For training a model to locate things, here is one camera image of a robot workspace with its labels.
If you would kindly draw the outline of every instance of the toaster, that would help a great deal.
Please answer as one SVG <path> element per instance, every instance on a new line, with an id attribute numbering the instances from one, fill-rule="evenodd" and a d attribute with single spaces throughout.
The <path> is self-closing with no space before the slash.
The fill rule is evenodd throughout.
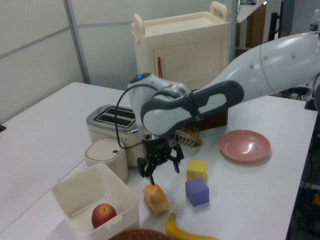
<path id="1" fill-rule="evenodd" d="M 86 118 L 86 124 L 92 143 L 100 139 L 117 140 L 115 111 L 115 105 L 104 105 L 92 112 Z M 136 117 L 130 108 L 122 106 L 118 107 L 116 123 L 119 140 L 125 147 L 141 142 L 136 125 Z M 126 149 L 125 154 L 128 166 L 137 167 L 137 158 L 144 156 L 142 144 Z"/>

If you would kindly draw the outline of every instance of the white container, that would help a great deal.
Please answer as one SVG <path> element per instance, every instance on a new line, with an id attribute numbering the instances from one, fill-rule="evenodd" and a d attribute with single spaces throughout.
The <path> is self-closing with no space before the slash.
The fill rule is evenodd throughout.
<path id="1" fill-rule="evenodd" d="M 131 32 L 138 74 L 153 73 L 195 90 L 214 80 L 229 64 L 228 8 L 216 1 L 210 12 L 147 21 L 136 13 Z"/>
<path id="2" fill-rule="evenodd" d="M 59 182 L 52 188 L 52 193 L 78 240 L 107 240 L 140 226 L 138 198 L 103 163 L 94 164 Z M 117 216 L 94 229 L 92 212 L 102 203 L 112 205 Z"/>
<path id="3" fill-rule="evenodd" d="M 122 181 L 128 176 L 126 152 L 117 140 L 105 138 L 94 142 L 85 151 L 84 159 L 88 166 L 98 163 L 107 165 Z"/>

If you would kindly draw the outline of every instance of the white wall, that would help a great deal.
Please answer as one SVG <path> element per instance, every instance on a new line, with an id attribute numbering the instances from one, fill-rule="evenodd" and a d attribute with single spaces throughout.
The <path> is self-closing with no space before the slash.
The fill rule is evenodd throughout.
<path id="1" fill-rule="evenodd" d="M 68 0 L 85 71 L 93 85 L 125 90 L 137 75 L 131 23 L 210 11 L 212 0 Z"/>
<path id="2" fill-rule="evenodd" d="M 308 32 L 315 9 L 320 9 L 320 0 L 295 0 L 292 30 Z"/>
<path id="3" fill-rule="evenodd" d="M 63 0 L 0 1 L 0 124 L 82 81 Z"/>

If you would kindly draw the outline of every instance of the red apple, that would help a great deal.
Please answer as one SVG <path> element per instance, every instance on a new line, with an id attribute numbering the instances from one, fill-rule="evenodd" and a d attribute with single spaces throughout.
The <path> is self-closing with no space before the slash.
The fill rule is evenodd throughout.
<path id="1" fill-rule="evenodd" d="M 108 203 L 102 203 L 94 208 L 91 222 L 93 227 L 96 229 L 115 216 L 117 216 L 115 208 Z"/>

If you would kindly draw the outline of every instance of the wicker basket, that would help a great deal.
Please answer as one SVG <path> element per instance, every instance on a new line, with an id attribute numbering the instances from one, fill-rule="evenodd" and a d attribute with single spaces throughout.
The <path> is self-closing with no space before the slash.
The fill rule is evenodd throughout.
<path id="1" fill-rule="evenodd" d="M 172 240 L 172 238 L 156 230 L 138 228 L 120 232 L 109 240 Z"/>

